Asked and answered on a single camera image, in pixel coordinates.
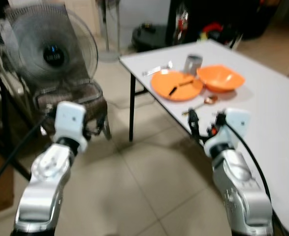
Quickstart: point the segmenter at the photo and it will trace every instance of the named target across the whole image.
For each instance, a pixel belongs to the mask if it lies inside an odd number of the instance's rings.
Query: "tiled floor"
[[[271,28],[239,51],[289,73],[289,31]],[[129,74],[118,62],[99,63],[95,78],[109,103],[113,139],[103,135],[79,155],[64,190],[57,236],[229,236],[211,164],[150,95],[136,98],[134,142],[128,141]],[[30,166],[35,153],[21,161]],[[0,236],[12,230],[26,186],[15,175],[15,204],[0,213]]]

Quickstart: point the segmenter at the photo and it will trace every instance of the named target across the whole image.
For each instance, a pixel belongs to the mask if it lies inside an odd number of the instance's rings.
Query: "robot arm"
[[[242,136],[246,132],[249,114],[228,109],[217,116],[216,123],[208,129],[209,137],[200,138],[197,115],[190,110],[189,125],[192,135],[204,142],[204,150],[212,159],[213,180],[221,193],[232,235],[271,236],[272,206],[265,191],[252,177],[252,173],[240,152],[237,138],[224,125],[233,124]]]
[[[83,135],[85,108],[71,102],[57,107],[53,143],[32,164],[32,178],[26,187],[15,217],[12,236],[53,236],[78,152],[87,147]]]

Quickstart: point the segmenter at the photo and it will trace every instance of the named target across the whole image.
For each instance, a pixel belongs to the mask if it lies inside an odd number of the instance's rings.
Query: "spoon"
[[[168,69],[169,70],[172,67],[173,67],[173,63],[171,61],[169,61],[167,65],[155,67],[152,70],[148,70],[148,71],[143,72],[142,75],[143,76],[152,75],[152,74],[154,74],[156,72],[159,72],[160,70],[163,70],[163,69]]]
[[[208,105],[213,105],[213,104],[215,104],[217,101],[218,101],[218,96],[216,96],[216,95],[210,95],[210,96],[208,96],[208,97],[206,97],[205,99],[204,99],[204,101],[203,101],[203,103],[202,104],[200,104],[200,105],[198,105],[198,106],[196,106],[196,107],[194,107],[194,108],[192,108],[193,110],[197,110],[198,108],[200,108],[200,107],[202,107],[203,105],[205,105],[205,104],[208,104]],[[183,112],[182,113],[182,115],[183,116],[187,116],[189,114],[189,111],[186,111],[186,112]]]

